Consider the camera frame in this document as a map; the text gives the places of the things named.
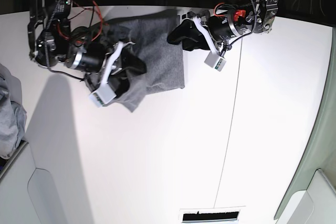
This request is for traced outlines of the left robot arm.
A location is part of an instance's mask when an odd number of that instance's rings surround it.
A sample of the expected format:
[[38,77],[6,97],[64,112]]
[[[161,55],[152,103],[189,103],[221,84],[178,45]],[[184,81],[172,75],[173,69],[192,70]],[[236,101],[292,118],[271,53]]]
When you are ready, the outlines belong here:
[[182,15],[182,22],[167,36],[171,45],[186,51],[209,50],[223,57],[238,40],[253,33],[268,33],[278,11],[279,0],[239,0],[218,3],[213,10]]

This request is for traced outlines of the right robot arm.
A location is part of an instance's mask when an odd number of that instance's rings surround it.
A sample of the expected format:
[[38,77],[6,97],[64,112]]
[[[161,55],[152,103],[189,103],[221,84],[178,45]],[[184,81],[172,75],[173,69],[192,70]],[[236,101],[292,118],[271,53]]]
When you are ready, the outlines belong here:
[[89,1],[88,10],[99,22],[71,28],[74,0],[30,0],[29,57],[52,73],[84,82],[99,104],[106,104],[126,93],[132,78],[147,68],[131,52],[133,41],[121,35],[108,37],[98,4]]

